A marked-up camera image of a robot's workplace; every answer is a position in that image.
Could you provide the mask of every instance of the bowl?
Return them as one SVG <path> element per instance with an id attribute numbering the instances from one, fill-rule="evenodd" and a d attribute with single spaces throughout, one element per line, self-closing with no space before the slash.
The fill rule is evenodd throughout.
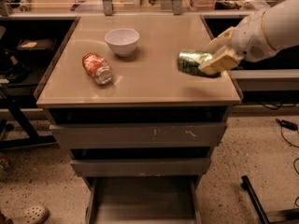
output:
<path id="1" fill-rule="evenodd" d="M 139 33 L 134 29 L 115 29 L 105 35 L 105 40 L 115 54 L 126 57 L 136 50 Z"/>

